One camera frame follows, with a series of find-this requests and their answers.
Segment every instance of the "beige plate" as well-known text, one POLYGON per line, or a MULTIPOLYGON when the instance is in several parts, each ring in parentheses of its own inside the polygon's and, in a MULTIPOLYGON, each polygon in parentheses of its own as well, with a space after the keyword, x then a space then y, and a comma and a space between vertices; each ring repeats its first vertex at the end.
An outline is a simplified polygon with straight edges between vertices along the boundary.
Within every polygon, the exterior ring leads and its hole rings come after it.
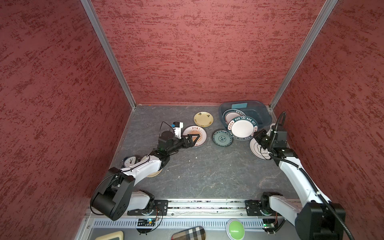
POLYGON ((154 177, 154 176, 157 176, 159 173, 161 173, 162 170, 163 170, 163 169, 160 169, 160 170, 157 171, 157 172, 151 173, 151 174, 149 174, 147 177, 154 177))
POLYGON ((193 117, 193 120, 197 126, 208 127, 214 122, 212 114, 207 112, 199 112, 193 117))

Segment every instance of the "light blue label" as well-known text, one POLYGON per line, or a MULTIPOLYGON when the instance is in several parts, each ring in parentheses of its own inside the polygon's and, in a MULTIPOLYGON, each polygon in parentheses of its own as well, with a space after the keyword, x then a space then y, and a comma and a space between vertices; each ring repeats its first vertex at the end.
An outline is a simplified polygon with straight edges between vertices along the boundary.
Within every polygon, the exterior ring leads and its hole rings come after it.
POLYGON ((248 103, 237 103, 232 104, 232 109, 246 108, 248 103))

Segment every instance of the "yellow plate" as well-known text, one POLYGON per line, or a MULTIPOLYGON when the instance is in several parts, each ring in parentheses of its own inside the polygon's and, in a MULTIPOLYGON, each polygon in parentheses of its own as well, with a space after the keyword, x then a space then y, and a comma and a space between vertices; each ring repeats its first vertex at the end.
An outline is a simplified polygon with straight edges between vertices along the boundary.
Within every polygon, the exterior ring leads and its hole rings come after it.
POLYGON ((193 120, 197 126, 208 127, 214 122, 212 114, 207 112, 199 112, 193 117, 193 120))

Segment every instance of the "plate with teal rim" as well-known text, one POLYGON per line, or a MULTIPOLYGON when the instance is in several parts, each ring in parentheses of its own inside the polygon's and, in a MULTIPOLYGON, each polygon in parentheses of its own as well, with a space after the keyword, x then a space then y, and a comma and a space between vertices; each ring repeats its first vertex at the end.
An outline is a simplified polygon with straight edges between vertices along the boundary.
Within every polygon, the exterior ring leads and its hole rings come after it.
POLYGON ((248 140, 253 137, 253 133, 258 129, 257 121, 249 116, 240 116, 232 119, 228 123, 228 132, 234 139, 248 140))
POLYGON ((228 130, 224 128, 216 129, 212 135, 212 140, 217 146, 220 147, 228 147, 233 142, 228 130))
POLYGON ((237 110, 237 109, 229 109, 229 110, 226 110, 224 113, 223 113, 223 119, 224 121, 228 124, 232 119, 236 118, 236 117, 240 117, 240 116, 245 116, 245 113, 243 113, 242 111, 240 110, 237 110))

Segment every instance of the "green round object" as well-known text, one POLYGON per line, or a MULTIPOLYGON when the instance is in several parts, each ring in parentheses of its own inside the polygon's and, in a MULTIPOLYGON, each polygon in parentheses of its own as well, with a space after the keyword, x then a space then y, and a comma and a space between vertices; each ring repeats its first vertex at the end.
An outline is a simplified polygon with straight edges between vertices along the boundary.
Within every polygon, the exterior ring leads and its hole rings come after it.
POLYGON ((228 231, 231 237, 235 240, 241 240, 244 238, 244 234, 245 234, 244 226, 239 221, 231 222, 229 224, 228 231))

